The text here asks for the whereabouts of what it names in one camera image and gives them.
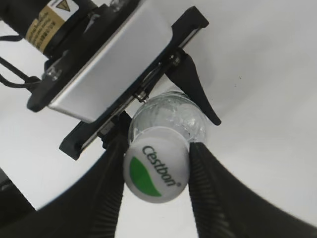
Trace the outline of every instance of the white surface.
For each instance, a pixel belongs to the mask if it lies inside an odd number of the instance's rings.
[[[50,108],[94,122],[158,57],[172,36],[170,24],[153,1],[143,0]]]
[[[248,187],[317,226],[317,2],[157,2],[171,23],[194,4],[211,22],[186,49],[223,121],[210,126],[210,150]],[[40,75],[43,58],[25,46],[0,43],[0,54]],[[156,93],[168,85],[161,83]],[[33,114],[25,109],[27,98],[0,86],[0,166],[38,208],[71,185],[101,149],[96,145],[86,158],[71,161],[58,146],[76,121],[48,110]],[[197,237],[186,192],[165,205],[126,192],[117,237],[131,234]]]

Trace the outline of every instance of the cable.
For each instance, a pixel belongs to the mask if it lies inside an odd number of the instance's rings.
[[[11,41],[11,42],[17,42],[22,40],[23,38],[21,36],[1,36],[0,41]],[[37,84],[39,84],[41,81],[37,77],[28,77],[25,73],[17,69],[15,66],[10,64],[8,61],[6,61],[4,58],[0,57],[0,64],[2,64],[4,67],[9,69],[11,72],[13,72],[15,75],[20,77],[25,81],[24,84],[17,84],[12,83],[8,80],[6,80],[1,74],[0,74],[0,83],[3,85],[9,87],[9,88],[27,88],[30,92],[33,91]]]
[[[36,84],[39,84],[39,82],[34,82],[34,83],[24,83],[24,84],[17,84],[17,83],[12,83],[8,80],[6,80],[1,74],[0,74],[0,83],[3,85],[9,87],[9,88],[28,88],[30,86],[35,86]]]
[[[21,79],[23,79],[26,83],[32,83],[32,82],[30,82],[29,77],[25,73],[23,73],[22,71],[20,71],[16,67],[14,67],[12,64],[10,64],[8,61],[6,61],[2,57],[0,57],[0,64],[2,64],[4,67],[9,69],[12,73],[17,75]]]
[[[0,41],[18,42],[23,39],[22,36],[0,36]]]

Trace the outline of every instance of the plastic water bottle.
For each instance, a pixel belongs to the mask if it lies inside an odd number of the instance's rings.
[[[123,164],[127,186],[147,202],[175,199],[189,180],[189,144],[205,140],[206,117],[185,94],[168,92],[150,99],[130,125]]]
[[[188,143],[206,141],[206,116],[181,92],[167,92],[142,105],[132,119],[129,142],[154,126],[174,129]]]

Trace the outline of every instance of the white bottle cap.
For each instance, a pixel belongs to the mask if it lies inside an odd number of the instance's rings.
[[[189,144],[168,127],[146,129],[131,144],[124,179],[142,200],[164,203],[178,197],[189,179]]]

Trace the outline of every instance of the black plastic mount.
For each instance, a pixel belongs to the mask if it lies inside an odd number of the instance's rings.
[[[151,65],[136,79],[129,89],[94,123],[80,122],[74,130],[63,140],[60,150],[69,155],[74,160],[80,157],[81,152],[96,138],[97,134],[105,127],[115,125],[109,119],[117,108],[122,107],[127,100],[138,91],[147,94],[151,92],[155,84],[166,73],[172,82],[182,89],[216,125],[221,123],[200,84],[196,67],[189,55],[182,48],[196,35],[196,33],[206,28],[209,22],[198,11],[196,7],[188,9],[172,26],[173,38],[165,50],[151,63]]]

